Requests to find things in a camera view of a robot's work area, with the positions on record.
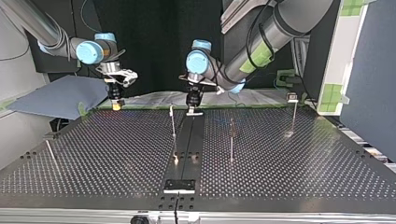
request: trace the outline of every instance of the yellow light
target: yellow light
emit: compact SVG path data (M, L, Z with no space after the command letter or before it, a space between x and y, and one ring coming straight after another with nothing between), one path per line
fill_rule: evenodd
M120 104L114 104L113 105L113 110L116 110L116 111L121 110L121 105Z

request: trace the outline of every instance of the perforated table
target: perforated table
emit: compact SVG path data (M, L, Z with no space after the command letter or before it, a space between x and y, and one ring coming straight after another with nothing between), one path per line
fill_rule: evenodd
M0 207L396 215L396 175L310 108L97 111L0 172ZM230 160L230 120L236 127Z

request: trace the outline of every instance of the metal pin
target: metal pin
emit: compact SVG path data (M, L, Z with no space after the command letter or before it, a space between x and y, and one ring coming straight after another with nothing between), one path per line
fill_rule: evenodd
M177 136L176 136L175 118L174 118L174 113L173 113L173 107L174 106L171 105L170 108L169 108L169 116L171 117L171 120L172 120L172 137L173 137L173 140L174 140L174 157L175 157L175 159L177 159L177 155L176 155L176 152L177 152L177 141L176 141Z
M230 161L233 161L233 139L236 137L236 129L235 129L235 123L233 122L233 119L231 119L231 122L230 122L230 134L231 134Z
M296 121L297 102L294 103L293 123L291 124L291 131L294 132L294 123Z
M49 154L52 157L53 160L55 160L55 155L52 152L52 147L50 146L50 141L46 140L47 148L49 149Z
M176 129L175 129L175 119L174 119L174 114L173 114L173 105L171 105L171 107L169 108L169 116L171 117L171 119L172 119L172 135L174 136L174 137L176 137Z
M293 120L291 122L291 128L290 128L290 131L286 132L286 136L291 137L294 134L294 125L295 125L295 121L296 121L298 96L295 92L288 92L287 100L288 100L288 103L294 103Z

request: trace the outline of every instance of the white wall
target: white wall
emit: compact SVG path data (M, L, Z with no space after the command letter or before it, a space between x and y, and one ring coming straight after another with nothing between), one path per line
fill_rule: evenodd
M24 53L28 43L0 10L0 60ZM42 74L35 71L32 54L10 61L0 61L0 104L45 85ZM50 132L47 117L0 110L0 169L25 151L36 147Z

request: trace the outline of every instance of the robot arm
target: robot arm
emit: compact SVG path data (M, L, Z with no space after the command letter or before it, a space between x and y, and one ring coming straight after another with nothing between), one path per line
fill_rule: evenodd
M97 64L99 72L107 76L108 97L114 110L123 105L122 88L137 79L137 73L121 69L117 41L113 34L96 34L94 40L69 38L66 31L50 15L42 12L29 0L0 0L2 8L36 39L40 49L52 56L79 59L85 64Z
M252 38L250 59L246 47L243 47L228 65L220 63L210 56L209 42L194 40L192 51L186 60L189 72L187 80L191 84L186 101L189 108L194 109L201 103L204 85L216 86L218 93L240 92L245 86L246 77L256 70L256 66L264 67L272 61L272 53L283 48L295 36L312 30L332 4L332 0L278 2L273 15L262 26L263 34Z

